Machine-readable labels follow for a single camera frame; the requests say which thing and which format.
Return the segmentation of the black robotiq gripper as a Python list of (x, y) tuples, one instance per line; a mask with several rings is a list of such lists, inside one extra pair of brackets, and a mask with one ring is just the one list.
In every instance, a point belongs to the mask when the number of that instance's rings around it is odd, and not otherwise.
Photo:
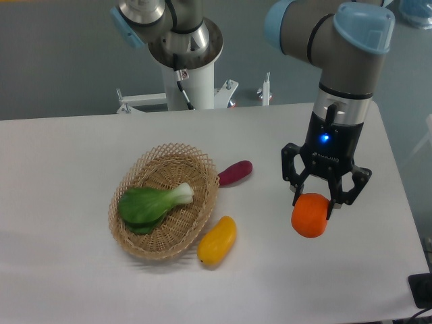
[[(303, 193), (304, 182), (310, 175), (328, 176), (330, 200), (327, 220), (334, 209), (339, 209), (343, 204), (352, 205), (372, 176), (370, 169), (354, 165), (354, 153), (362, 128), (363, 124), (327, 126), (315, 113), (311, 115), (304, 144), (288, 143), (281, 150), (282, 178), (290, 183), (294, 193), (293, 206)], [(304, 165), (301, 173), (296, 171), (297, 156)], [(351, 173), (353, 187), (344, 191), (342, 176), (348, 172)]]

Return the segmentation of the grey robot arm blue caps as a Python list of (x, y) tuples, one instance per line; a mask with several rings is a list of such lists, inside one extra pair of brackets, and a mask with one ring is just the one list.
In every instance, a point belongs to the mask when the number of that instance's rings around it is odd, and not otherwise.
[[(169, 110), (227, 107), (214, 88), (223, 49), (218, 26), (202, 1), (119, 1), (110, 11), (124, 40), (147, 46), (161, 66)], [(383, 1), (278, 1), (264, 22), (267, 42), (321, 70), (305, 142), (282, 148), (282, 177), (303, 196), (309, 176), (325, 180), (327, 212), (351, 205), (371, 177), (354, 152), (395, 24)]]

